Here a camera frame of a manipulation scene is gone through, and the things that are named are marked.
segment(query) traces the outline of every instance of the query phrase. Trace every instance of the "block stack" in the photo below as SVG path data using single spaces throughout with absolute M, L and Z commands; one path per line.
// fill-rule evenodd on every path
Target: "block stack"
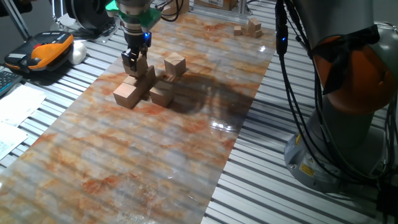
M 248 32 L 255 38 L 262 36 L 261 23 L 256 18 L 249 19 Z
M 130 68 L 124 68 L 129 76 L 113 92 L 116 103 L 125 108 L 133 108 L 156 79 L 155 68 L 153 65 L 148 67 L 145 57 L 140 56 L 136 65 L 136 72 Z

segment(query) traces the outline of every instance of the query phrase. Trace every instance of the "wooden cube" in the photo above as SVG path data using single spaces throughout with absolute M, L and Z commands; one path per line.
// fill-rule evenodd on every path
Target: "wooden cube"
M 152 102 L 166 107 L 174 97 L 173 86 L 163 81 L 159 81 L 150 89 L 150 98 Z
M 149 88 L 149 85 L 152 85 L 152 83 L 155 81 L 156 74 L 155 74 L 155 67 L 151 65 L 148 69 L 145 75 L 136 78 L 132 76 L 128 76 L 123 80 L 124 83 L 127 83 L 129 85 L 133 85 L 135 87 L 140 86 L 140 85 L 146 85 L 147 88 Z
M 261 30 L 261 23 L 256 18 L 249 19 L 248 32 L 253 34 L 257 30 Z
M 262 31 L 261 30 L 257 30 L 253 33 L 253 37 L 255 38 L 259 38 L 262 36 Z
M 117 89 L 115 89 L 115 91 L 113 91 L 113 96 L 118 105 L 125 108 L 132 108 L 141 97 L 137 93 L 138 91 L 135 86 L 122 83 Z
M 151 65 L 145 74 L 148 87 L 150 87 L 156 79 L 155 67 Z
M 242 27 L 234 26 L 234 35 L 242 35 Z
M 180 77 L 187 69 L 185 58 L 177 53 L 172 53 L 164 60 L 166 73 Z
M 148 69 L 148 63 L 147 63 L 147 59 L 145 57 L 143 57 L 142 55 L 140 55 L 137 59 L 137 71 L 133 72 L 130 67 L 126 66 L 125 64 L 123 64 L 124 70 L 126 71 L 126 73 L 130 76 L 139 78 L 142 75 L 145 75 Z

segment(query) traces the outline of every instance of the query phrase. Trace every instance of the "paper sheet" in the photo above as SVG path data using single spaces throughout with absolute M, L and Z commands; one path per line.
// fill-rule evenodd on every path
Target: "paper sheet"
M 0 122 L 18 127 L 47 97 L 42 91 L 18 84 L 9 95 L 0 100 Z
M 26 139 L 27 134 L 23 130 L 0 122 L 0 159 Z

